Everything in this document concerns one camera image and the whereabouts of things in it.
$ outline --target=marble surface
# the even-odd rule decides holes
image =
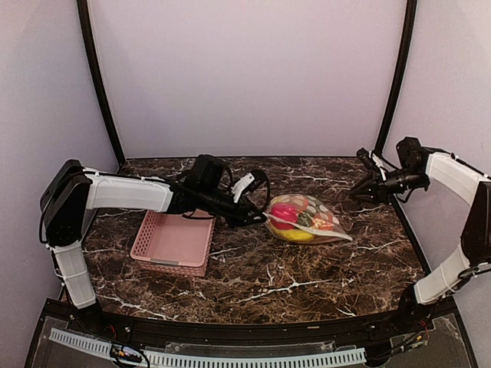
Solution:
[[[274,196],[317,196],[353,241],[295,245],[264,225],[229,229],[217,221],[206,276],[145,271],[130,257],[145,211],[101,210],[84,242],[103,308],[120,314],[219,324],[278,324],[373,314],[397,307],[423,276],[390,206],[359,205],[348,190],[364,175],[355,158],[226,159],[235,176],[269,175]],[[172,176],[192,159],[133,159],[121,173]],[[259,198],[264,192],[255,194]]]

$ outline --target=plastic bag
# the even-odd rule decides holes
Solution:
[[[266,227],[276,237],[300,244],[353,240],[339,220],[314,196],[288,194],[275,197],[265,213]]]

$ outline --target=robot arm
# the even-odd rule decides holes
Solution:
[[[390,194],[427,190],[432,181],[437,181],[470,206],[456,250],[412,290],[413,303],[434,304],[461,288],[472,275],[483,273],[491,263],[491,181],[453,154],[422,147],[416,138],[406,137],[399,142],[397,153],[402,168],[388,172],[381,157],[360,149],[358,157],[371,173],[351,190],[351,198],[388,203]]]
[[[228,188],[220,188],[223,174]],[[259,209],[244,196],[267,185],[265,205]],[[97,302],[81,248],[86,209],[147,209],[185,214],[202,209],[225,218],[230,227],[264,222],[269,203],[269,181],[255,169],[233,182],[230,168],[220,159],[199,156],[193,168],[173,179],[120,176],[86,169],[77,160],[67,161],[41,197],[39,237],[52,251],[73,305],[81,310]]]

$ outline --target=pink basket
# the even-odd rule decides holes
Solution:
[[[207,216],[196,211],[196,217]],[[148,211],[130,256],[151,271],[204,276],[215,220],[189,220],[181,215]]]

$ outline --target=white wall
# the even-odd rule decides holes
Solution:
[[[129,157],[373,146],[405,1],[92,0]]]
[[[38,242],[39,199],[66,159],[116,169],[76,1],[0,2],[0,357],[20,367],[60,284]]]
[[[491,3],[419,2],[407,72],[387,142],[405,136],[443,147],[491,173]],[[468,208],[437,184],[404,206],[431,266],[455,249]],[[491,362],[491,275],[472,280],[456,302],[479,366]]]

